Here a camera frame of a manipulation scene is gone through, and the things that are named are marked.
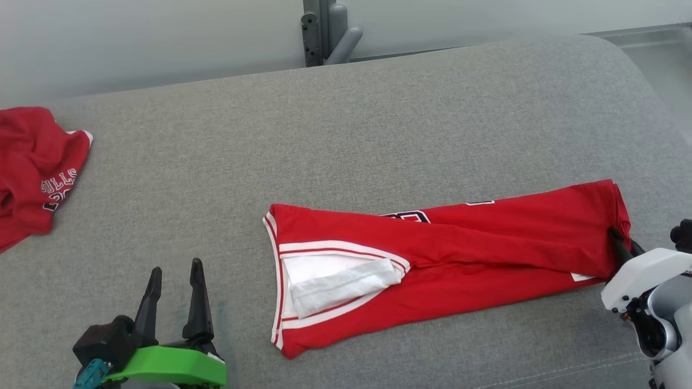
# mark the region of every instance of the teal connector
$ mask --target teal connector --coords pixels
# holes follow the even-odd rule
[[[111,369],[110,363],[102,359],[94,359],[86,366],[82,374],[75,380],[72,389],[96,389],[103,381],[103,377]]]

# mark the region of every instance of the basketball jersey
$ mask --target basketball jersey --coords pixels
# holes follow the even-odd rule
[[[50,232],[92,140],[86,131],[64,132],[46,108],[0,110],[0,253]]]
[[[546,296],[617,270],[629,246],[612,181],[384,216],[273,204],[264,218],[277,299],[271,341],[288,358],[351,336]]]

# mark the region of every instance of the red fabric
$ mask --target red fabric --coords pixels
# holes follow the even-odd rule
[[[0,110],[0,253],[51,230],[87,159],[91,135],[68,134],[41,107]]]
[[[376,248],[410,263],[401,284],[336,317],[328,317],[325,311],[313,315],[318,323],[300,328],[286,328],[305,319],[285,312],[289,297],[280,286],[280,313],[272,341],[285,356],[293,358],[310,348],[395,325],[604,282],[617,268],[609,227],[616,227],[626,245],[630,244],[629,216],[617,185],[610,180],[420,211],[420,216],[393,215],[401,220],[271,206],[275,228],[269,219],[266,222],[276,243],[277,267],[282,267],[278,245],[327,240]],[[571,273],[594,278],[575,281]],[[281,269],[280,285],[284,277]]]

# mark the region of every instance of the white stripe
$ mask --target white stripe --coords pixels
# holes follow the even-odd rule
[[[266,232],[269,234],[269,239],[271,240],[271,250],[274,252],[274,263],[276,265],[276,313],[274,314],[274,325],[271,328],[271,342],[274,343],[274,340],[278,336],[279,340],[276,343],[276,347],[281,350],[281,347],[284,346],[284,337],[282,335],[282,329],[279,328],[277,332],[277,327],[279,324],[279,308],[282,305],[281,301],[281,275],[279,273],[279,254],[276,252],[276,241],[274,240],[274,234],[271,232],[271,228],[269,227],[269,224],[267,224],[266,220],[269,219],[269,214],[267,214],[266,219],[262,218],[262,223],[264,223],[264,226],[266,227]]]
[[[279,236],[279,229],[276,228],[276,219],[274,219],[274,215],[267,212],[266,218],[269,219],[269,224],[271,224],[271,228],[274,228],[274,233],[276,234],[276,236]]]
[[[381,260],[382,257],[377,257],[375,255],[368,254],[356,254],[350,251],[340,251],[340,250],[323,250],[323,251],[296,251],[293,253],[285,253],[279,255],[279,258],[291,258],[291,257],[304,257],[306,255],[348,255],[349,257],[363,258],[366,260]]]
[[[314,250],[315,248],[342,248],[345,250],[360,251],[362,253],[380,255],[381,257],[385,257],[390,260],[396,260],[397,262],[401,263],[405,268],[405,272],[408,272],[408,270],[411,268],[411,265],[408,263],[408,261],[403,259],[402,257],[399,257],[398,255],[378,250],[377,248],[363,246],[361,244],[344,242],[342,240],[318,240],[314,242],[282,243],[279,245],[279,251],[282,252],[282,256],[286,255],[283,254],[284,251]]]
[[[284,321],[281,323],[281,327],[285,329],[303,328],[333,319],[337,316],[346,314],[354,310],[355,308],[360,307],[361,305],[364,305],[368,301],[375,298],[375,296],[379,295],[381,292],[382,291],[377,291],[374,293],[366,294],[365,296],[359,298],[358,300],[350,304],[344,305],[343,307],[339,307],[337,309],[332,309],[331,311],[327,311],[323,314],[316,314],[315,316],[310,316],[304,319]]]

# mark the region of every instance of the couch cushion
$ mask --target couch cushion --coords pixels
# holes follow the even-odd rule
[[[181,337],[200,257],[229,386],[647,388],[602,286],[394,327],[290,361],[262,217],[273,202],[385,214],[613,179],[646,249],[692,209],[689,147],[635,65],[593,37],[89,96],[49,106],[94,135],[50,235],[0,255],[4,388],[67,387],[71,346],[134,317],[163,268],[157,336]]]

